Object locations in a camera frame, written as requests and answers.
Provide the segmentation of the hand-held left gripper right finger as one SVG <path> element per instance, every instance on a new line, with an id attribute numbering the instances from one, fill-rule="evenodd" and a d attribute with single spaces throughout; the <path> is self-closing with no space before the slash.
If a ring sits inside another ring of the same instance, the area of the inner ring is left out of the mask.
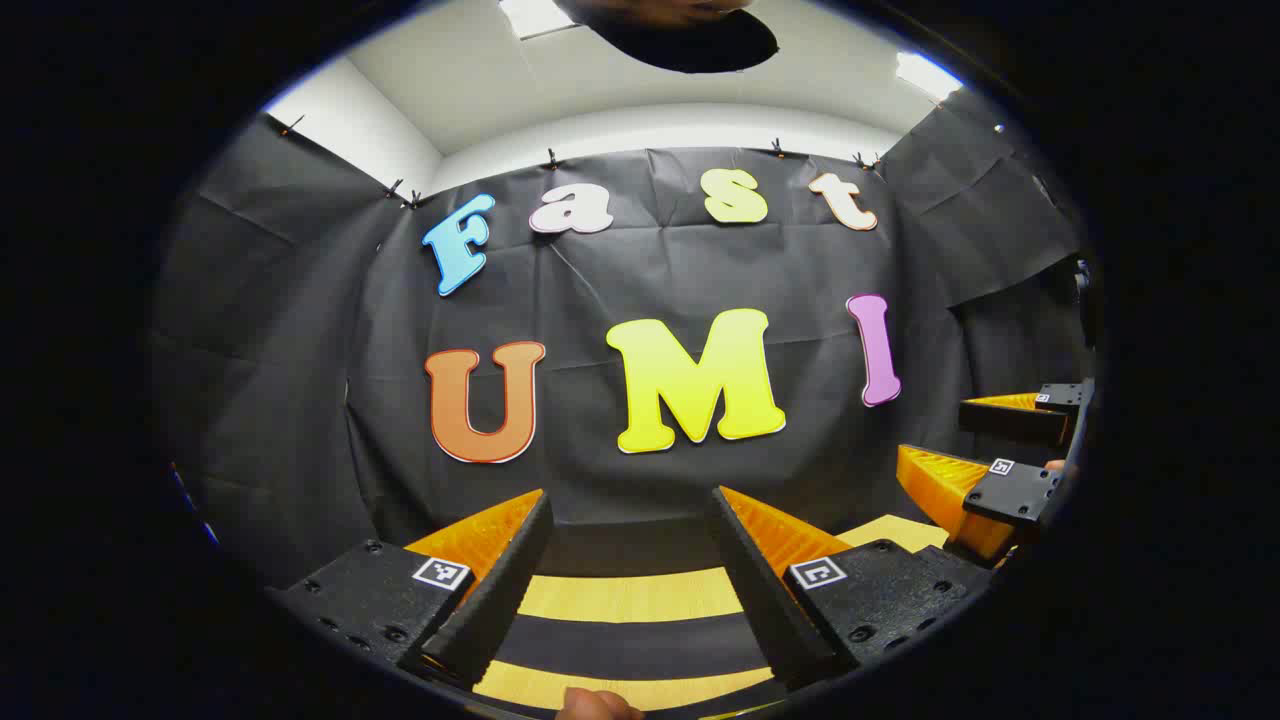
<path id="1" fill-rule="evenodd" d="M 724 486 L 710 493 L 709 524 L 751 633 L 790 689 L 901 655 L 991 579 L 936 546 L 850 544 Z"/>

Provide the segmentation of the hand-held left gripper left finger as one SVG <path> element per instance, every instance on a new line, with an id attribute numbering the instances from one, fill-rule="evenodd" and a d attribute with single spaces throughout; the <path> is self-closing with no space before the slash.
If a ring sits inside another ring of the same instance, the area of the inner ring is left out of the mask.
<path id="1" fill-rule="evenodd" d="M 534 489 L 407 546 L 366 539 L 270 596 L 361 657 L 468 691 L 515 623 L 553 527 Z"/>

